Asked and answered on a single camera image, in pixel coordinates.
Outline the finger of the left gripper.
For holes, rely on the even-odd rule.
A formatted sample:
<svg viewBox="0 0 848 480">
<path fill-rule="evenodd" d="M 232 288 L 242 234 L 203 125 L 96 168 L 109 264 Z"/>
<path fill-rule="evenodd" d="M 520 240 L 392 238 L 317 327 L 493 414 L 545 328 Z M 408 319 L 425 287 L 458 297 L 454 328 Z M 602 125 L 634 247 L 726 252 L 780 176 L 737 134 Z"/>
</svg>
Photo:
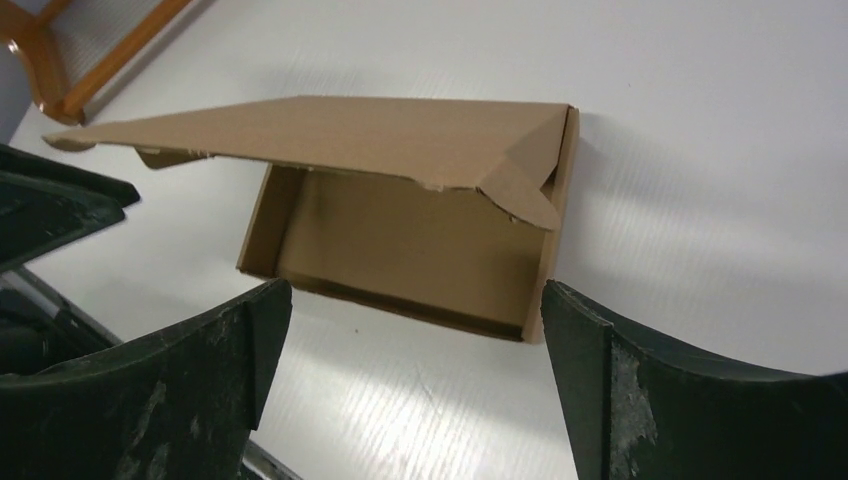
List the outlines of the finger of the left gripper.
<svg viewBox="0 0 848 480">
<path fill-rule="evenodd" d="M 1 145 L 1 171 L 57 182 L 105 195 L 126 208 L 141 200 L 129 182 L 46 159 L 9 145 Z"/>
<path fill-rule="evenodd" d="M 119 202 L 83 188 L 1 175 L 1 270 L 16 269 L 125 219 Z"/>
</svg>

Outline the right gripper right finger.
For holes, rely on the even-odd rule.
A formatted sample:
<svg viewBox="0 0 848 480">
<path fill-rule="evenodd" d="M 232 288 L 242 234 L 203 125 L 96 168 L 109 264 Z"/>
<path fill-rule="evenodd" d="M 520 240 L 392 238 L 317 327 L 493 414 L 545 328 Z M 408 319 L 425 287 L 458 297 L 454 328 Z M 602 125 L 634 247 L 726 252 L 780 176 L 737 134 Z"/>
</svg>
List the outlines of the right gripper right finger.
<svg viewBox="0 0 848 480">
<path fill-rule="evenodd" d="M 847 376 L 727 358 L 566 284 L 541 297 L 581 479 L 843 479 Z"/>
</svg>

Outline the brown cardboard box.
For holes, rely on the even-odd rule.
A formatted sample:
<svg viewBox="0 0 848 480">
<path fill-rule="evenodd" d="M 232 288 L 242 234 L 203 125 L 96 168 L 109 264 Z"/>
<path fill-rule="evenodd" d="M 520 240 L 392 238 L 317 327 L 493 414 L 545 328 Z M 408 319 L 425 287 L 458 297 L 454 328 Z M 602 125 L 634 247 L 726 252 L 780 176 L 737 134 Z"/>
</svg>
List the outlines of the brown cardboard box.
<svg viewBox="0 0 848 480">
<path fill-rule="evenodd" d="M 48 134 L 152 170 L 266 170 L 237 268 L 457 330 L 541 339 L 580 112 L 567 103 L 302 95 Z"/>
</svg>

